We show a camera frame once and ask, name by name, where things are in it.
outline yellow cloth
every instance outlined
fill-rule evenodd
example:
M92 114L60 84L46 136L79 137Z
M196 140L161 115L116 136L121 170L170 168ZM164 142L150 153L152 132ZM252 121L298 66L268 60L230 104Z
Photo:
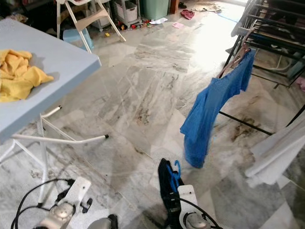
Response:
M54 79L30 66L31 58L30 52L0 50L0 102L26 99L33 87Z

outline blue shirt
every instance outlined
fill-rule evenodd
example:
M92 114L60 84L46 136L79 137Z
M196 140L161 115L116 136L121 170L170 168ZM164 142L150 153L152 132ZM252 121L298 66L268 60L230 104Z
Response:
M221 79L212 78L210 85L197 95L193 108L180 128L185 135L185 159L193 167L203 167L213 125L222 106L241 90L247 89L254 55L255 50L246 53L233 71Z

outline white metal leg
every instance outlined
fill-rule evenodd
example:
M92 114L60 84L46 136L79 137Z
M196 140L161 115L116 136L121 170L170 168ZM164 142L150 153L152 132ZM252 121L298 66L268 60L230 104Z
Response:
M91 6L92 6L92 9L93 9L93 12L96 13L97 12L96 5L95 5L96 2L95 2L95 0L92 0L91 2L92 2ZM102 18L100 18L99 21L100 21L100 26L102 26L103 25Z
M58 112L60 109L62 109L62 106L58 106L55 109L51 110L49 113L46 114L42 114L41 117L42 119L50 117L51 115L55 114L56 112Z
M0 163L6 158L6 156L14 149L16 145L15 140L13 140L13 143L11 146L4 152L4 154L0 157Z
M100 0L96 0L96 1L97 1L97 3L99 4L99 6L100 6L101 9L106 10L106 9L103 7L103 4L101 3ZM111 17L110 17L109 15L107 16L107 19L108 19L108 21L110 22L110 24L111 24L111 26L113 27L113 29L115 30L116 34L120 37L120 41L121 41L121 42L125 42L126 39L121 35L120 31L119 31L118 28L115 26L115 24L113 23L113 21L112 21L112 19L111 19Z
M102 135L98 137L93 137L85 140L80 141L73 141L73 140L63 140L57 138L48 138L48 137L36 137L36 136L27 136L27 135L13 135L12 138L16 139L26 139L26 140L34 140L34 141L42 141L42 142L50 142L50 143L62 143L62 144L69 144L69 145L81 145L90 142L95 142L99 140L103 140L108 138L108 135Z
M39 115L39 117L36 120L36 124L37 124L38 134L42 138L44 138L44 130L43 130L42 119L41 119L40 115ZM42 164L42 181L41 182L44 183L48 179L48 155L47 155L47 149L46 149L45 143L43 141L40 141L39 144L40 144L40 148L41 148L41 157L42 157L42 160L43 160L43 164ZM45 189L45 185L41 186L40 194L39 194L39 198L38 198L38 204L43 203L44 189Z
M52 115L53 113L57 112L60 110L61 107L57 107L51 112L47 113L45 117L48 117ZM93 137L85 140L75 140L74 138L70 137L67 135L65 132L61 131L59 128L54 126L52 123L49 121L45 120L43 118L43 115L40 115L37 119L37 130L38 134L40 135L39 137L37 136L27 136L27 135L13 135L13 143L12 145L4 152L4 154L0 157L0 163L7 157L7 155L14 149L16 145L18 145L24 152L26 152L30 157L32 157L41 167L42 167L42 183L44 183L48 179L48 154L46 150L46 145L45 142L51 142L51 143L62 143L62 144L70 144L70 145L81 145L81 144L86 144L94 141L100 141L102 139L106 139L109 136L108 135L102 135L98 137ZM57 138L47 138L44 136L44 130L43 130L43 125L42 122L53 128L57 133L60 135L64 136L65 138L69 140L63 140L63 139L57 139ZM21 144L18 140L16 139L29 139L29 140L34 140L34 141L39 141L40 147L41 147L41 157L42 161L39 160L30 150L28 150L23 144ZM42 204L44 201L44 186L41 186L40 190L40 195L38 199L38 203Z
M18 140L13 139L13 143L10 146L10 148L5 151L5 153L1 156L0 162L14 149L15 146L19 146L25 153L27 153L31 158L33 158L41 167L43 170L42 173L42 183L46 181L48 178L48 160L47 160L47 151L45 148L44 143L41 144L41 149L42 149L42 160L39 160L30 150L28 150L23 144L21 144ZM41 186L40 189L40 195L38 199L38 203L42 204L43 203L43 194L44 194L44 186Z
M74 24L76 24L76 23L77 23L77 20L76 20L76 18L75 18L75 16L74 16L74 13L73 13L73 11L72 11L72 9L71 9L71 7L70 7L68 1L65 1L65 5L66 5L66 7L67 7L67 10L68 10L68 12L69 12L69 14L70 14L70 16L71 16L71 18L72 18ZM87 50L89 53L92 53L91 50L90 50L90 48L89 48L89 45L87 44L87 41L86 41L86 39L85 39L85 37L84 37L84 34L82 33L82 31L79 31L79 34L80 34L80 36L81 36L82 42L84 43L84 45L85 45L85 47L86 47L86 50Z
M59 2L57 4L57 38L61 35L61 4Z
M74 138L70 137L69 135L67 135L65 132L63 132L62 130L60 130L59 128L57 128L56 126L54 126L52 123L50 123L49 121L45 120L44 118L42 119L42 121L47 124L49 127L51 127L53 130L55 130L58 134L64 136L67 139L70 139L72 141L76 141Z
M84 45L85 45L85 47L86 47L86 50L87 50L89 53L92 53L91 50L90 50L90 47L89 47L89 45L88 45L88 43L87 43L87 41L86 41L86 39L85 39L85 37L84 37L84 34L82 33L82 31L79 31L79 34L80 34L80 36L81 36L82 42L84 43Z

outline light blue table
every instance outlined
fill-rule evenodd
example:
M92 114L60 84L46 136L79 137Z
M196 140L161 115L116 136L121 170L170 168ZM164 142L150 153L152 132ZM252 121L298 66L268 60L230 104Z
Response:
M44 142L84 144L108 137L107 135L103 135L76 141L40 115L57 100L69 93L74 87L98 70L101 63L97 55L90 54L46 33L8 19L0 21L0 50L4 49L31 52L33 59L30 64L41 68L46 74L54 77L54 81L44 83L34 88L26 100L0 103L0 144L9 138L14 138L12 146L2 155L0 153L0 162L18 145L41 165L43 169L42 182L44 182L48 178L48 157ZM40 137L15 134L35 118L37 118ZM42 122L55 129L68 140L45 138ZM39 141L42 161L17 141L16 138ZM41 189L38 202L42 203L42 200L43 188Z

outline green container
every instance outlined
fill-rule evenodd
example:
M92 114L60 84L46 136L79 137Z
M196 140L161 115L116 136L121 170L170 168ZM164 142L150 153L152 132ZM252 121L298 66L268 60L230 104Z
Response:
M167 15L169 0L141 0L143 15L150 20L158 20Z

